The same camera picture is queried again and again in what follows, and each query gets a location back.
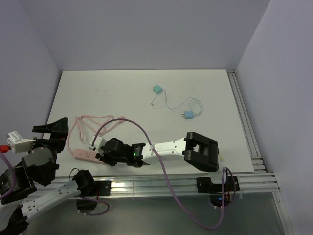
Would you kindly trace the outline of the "pink power strip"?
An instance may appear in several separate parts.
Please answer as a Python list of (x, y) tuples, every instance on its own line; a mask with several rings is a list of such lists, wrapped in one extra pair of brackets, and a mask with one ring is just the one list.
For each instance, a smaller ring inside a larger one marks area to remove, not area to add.
[(106, 165), (96, 158), (96, 154), (97, 153), (92, 150), (75, 149), (72, 155), (77, 160)]

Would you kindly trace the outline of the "blue charger plug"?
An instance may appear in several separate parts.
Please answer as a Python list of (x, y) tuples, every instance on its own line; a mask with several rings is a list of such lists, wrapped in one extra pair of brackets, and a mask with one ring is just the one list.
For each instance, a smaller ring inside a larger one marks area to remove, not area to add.
[(194, 113), (192, 111), (184, 111), (181, 116), (188, 120), (188, 119), (193, 119), (194, 118)]

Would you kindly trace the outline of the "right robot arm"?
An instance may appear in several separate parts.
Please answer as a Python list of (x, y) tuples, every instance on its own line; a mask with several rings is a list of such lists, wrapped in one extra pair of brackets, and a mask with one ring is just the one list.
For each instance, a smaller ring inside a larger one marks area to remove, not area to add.
[(117, 138), (106, 141), (93, 136), (89, 148), (117, 176), (207, 174), (212, 187), (218, 191), (224, 190), (229, 183), (222, 174), (218, 143), (195, 132), (159, 143), (144, 140), (127, 144)]

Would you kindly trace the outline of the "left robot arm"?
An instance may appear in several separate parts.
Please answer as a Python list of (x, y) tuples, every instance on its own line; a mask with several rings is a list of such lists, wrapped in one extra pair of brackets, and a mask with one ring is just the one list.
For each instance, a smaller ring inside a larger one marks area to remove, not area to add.
[(68, 118), (33, 126), (34, 133), (49, 138), (23, 138), (17, 131), (7, 134), (0, 157), (8, 169), (0, 176), (0, 233), (20, 235), (43, 212), (77, 196), (95, 191), (95, 181), (88, 170), (79, 170), (55, 188), (51, 183), (59, 169), (57, 155), (64, 150), (69, 134)]

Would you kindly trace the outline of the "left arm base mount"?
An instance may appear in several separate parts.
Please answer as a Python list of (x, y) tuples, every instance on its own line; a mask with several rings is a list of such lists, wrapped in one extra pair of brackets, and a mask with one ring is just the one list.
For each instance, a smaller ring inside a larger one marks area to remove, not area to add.
[[(101, 180), (95, 181), (95, 186), (87, 196), (76, 197), (76, 208), (78, 213), (85, 216), (100, 216), (106, 214), (110, 205), (100, 197), (110, 196), (111, 181)], [(95, 212), (97, 206), (104, 205), (105, 209), (101, 212)]]

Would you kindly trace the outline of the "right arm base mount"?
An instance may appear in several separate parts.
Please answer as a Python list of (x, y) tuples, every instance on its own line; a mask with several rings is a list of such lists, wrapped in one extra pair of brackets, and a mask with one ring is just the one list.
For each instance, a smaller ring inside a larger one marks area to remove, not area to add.
[[(209, 194), (210, 202), (216, 206), (222, 206), (222, 184), (213, 183), (210, 177), (196, 178), (198, 193)], [(238, 178), (236, 176), (226, 176), (224, 183), (224, 204), (227, 207), (231, 204), (233, 196), (240, 190)]]

